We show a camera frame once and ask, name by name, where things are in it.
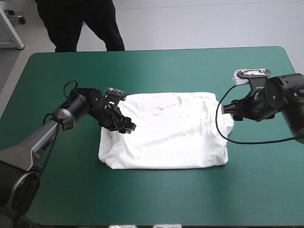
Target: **floor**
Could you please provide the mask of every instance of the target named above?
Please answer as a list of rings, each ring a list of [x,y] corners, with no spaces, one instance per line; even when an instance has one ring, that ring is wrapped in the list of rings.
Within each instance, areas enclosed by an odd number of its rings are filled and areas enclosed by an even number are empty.
[[[281,46],[304,73],[304,0],[114,0],[126,50]],[[33,53],[53,52],[34,0],[12,0],[24,50],[0,50],[0,117]],[[78,51],[105,51],[86,25]]]

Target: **wire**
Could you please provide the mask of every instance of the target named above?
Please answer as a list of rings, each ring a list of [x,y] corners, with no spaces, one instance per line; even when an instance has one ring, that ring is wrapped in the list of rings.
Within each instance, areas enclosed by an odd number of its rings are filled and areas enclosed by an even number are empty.
[[[41,176],[42,176],[42,174],[43,174],[43,172],[44,172],[44,170],[45,170],[45,168],[46,168],[47,162],[48,162],[48,160],[49,160],[49,158],[50,158],[50,156],[51,156],[51,153],[52,153],[52,151],[53,151],[53,148],[54,148],[56,139],[57,139],[57,137],[58,137],[58,135],[59,135],[60,125],[62,125],[62,128],[64,129],[63,119],[58,119],[58,118],[55,117],[54,114],[52,114],[52,113],[48,113],[48,114],[45,115],[45,117],[44,117],[44,119],[43,119],[43,125],[45,124],[46,119],[47,119],[48,116],[52,116],[52,120],[54,120],[54,121],[57,122],[56,131],[55,131],[55,136],[54,136],[54,139],[53,139],[53,141],[52,141],[51,147],[49,148],[49,151],[48,151],[48,153],[47,153],[46,160],[45,160],[45,162],[44,162],[44,164],[43,164],[43,166],[42,166],[42,168],[41,168],[41,171],[40,171],[40,173],[39,173],[39,175],[38,175],[38,178],[37,178],[37,180],[36,180],[36,182],[35,182],[35,185],[34,185],[34,187],[32,188],[32,192],[31,192],[31,194],[30,194],[28,203],[24,205],[23,210],[21,210],[21,212],[17,215],[17,217],[16,217],[16,219],[15,219],[16,222],[19,222],[19,221],[20,221],[21,215],[25,214],[25,212],[26,212],[26,211],[24,211],[24,210],[25,210],[26,208],[29,207],[28,204],[30,204],[30,203],[33,201],[34,197],[35,197],[35,189],[36,189],[37,186],[39,185]]]
[[[222,132],[220,132],[219,130],[219,126],[218,126],[218,111],[219,111],[219,106],[221,105],[222,101],[225,99],[225,97],[228,95],[228,93],[234,89],[235,87],[237,87],[236,85],[232,86],[226,93],[225,95],[222,97],[222,99],[219,101],[218,106],[217,106],[217,110],[215,112],[215,126],[218,130],[218,133],[220,134],[220,136],[222,136],[224,139],[226,139],[229,142],[232,143],[236,143],[236,144],[245,144],[245,145],[256,145],[256,144],[270,144],[270,143],[282,143],[282,142],[286,142],[286,141],[290,141],[290,140],[294,140],[294,139],[302,139],[303,137],[292,137],[292,138],[286,138],[286,139],[281,139],[281,140],[273,140],[273,141],[262,141],[262,142],[238,142],[238,141],[234,141],[230,138],[227,138],[225,136],[223,136]]]
[[[73,89],[76,89],[77,86],[78,86],[78,82],[77,82],[77,81],[75,81],[75,80],[68,81],[68,82],[65,84],[65,86],[63,87],[63,94],[65,95],[66,98],[68,97],[68,96],[66,95],[66,87],[67,87],[69,84],[71,84],[72,82],[75,82],[75,86],[74,86]]]

